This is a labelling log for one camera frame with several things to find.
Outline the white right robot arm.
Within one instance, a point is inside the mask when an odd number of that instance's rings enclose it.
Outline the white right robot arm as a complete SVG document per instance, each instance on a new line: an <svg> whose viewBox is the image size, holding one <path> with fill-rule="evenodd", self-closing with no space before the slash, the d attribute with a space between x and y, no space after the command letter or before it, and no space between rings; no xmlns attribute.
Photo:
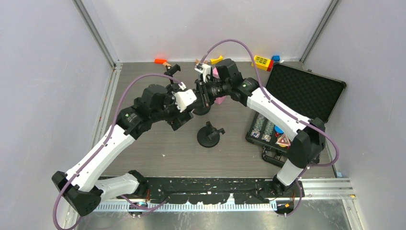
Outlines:
<svg viewBox="0 0 406 230"><path fill-rule="evenodd" d="M273 178L273 190L278 196L287 196L296 179L324 149L324 122L295 112L260 87L258 80L243 78L236 63L229 58L217 63L217 77L213 77L212 67L205 63L197 63L194 69L199 72L197 92L201 93L205 107L211 106L218 97L230 96L283 131L290 146L286 162Z"/></svg>

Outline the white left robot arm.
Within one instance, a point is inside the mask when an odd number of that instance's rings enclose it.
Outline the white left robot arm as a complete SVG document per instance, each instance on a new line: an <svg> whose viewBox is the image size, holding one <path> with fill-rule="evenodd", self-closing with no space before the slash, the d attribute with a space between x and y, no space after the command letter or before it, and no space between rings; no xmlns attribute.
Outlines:
<svg viewBox="0 0 406 230"><path fill-rule="evenodd" d="M78 164L52 176L53 183L81 217L111 198L145 197L147 180L136 170L109 179L99 177L123 150L149 131L153 123L166 121L173 130L179 129L192 118L191 105L196 100L195 92L183 83L167 87L149 85L132 106L119 111L107 133Z"/></svg>

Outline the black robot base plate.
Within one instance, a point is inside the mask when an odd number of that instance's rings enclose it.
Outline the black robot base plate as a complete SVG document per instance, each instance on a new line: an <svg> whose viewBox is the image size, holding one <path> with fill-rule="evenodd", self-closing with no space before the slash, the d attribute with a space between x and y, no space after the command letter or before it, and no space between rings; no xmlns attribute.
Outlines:
<svg viewBox="0 0 406 230"><path fill-rule="evenodd" d="M264 178L147 177L146 183L148 188L143 195L126 194L125 197L153 204L166 201L168 204L214 205L233 200L242 205L265 204L275 198L291 201L304 194L296 184L278 193L272 180Z"/></svg>

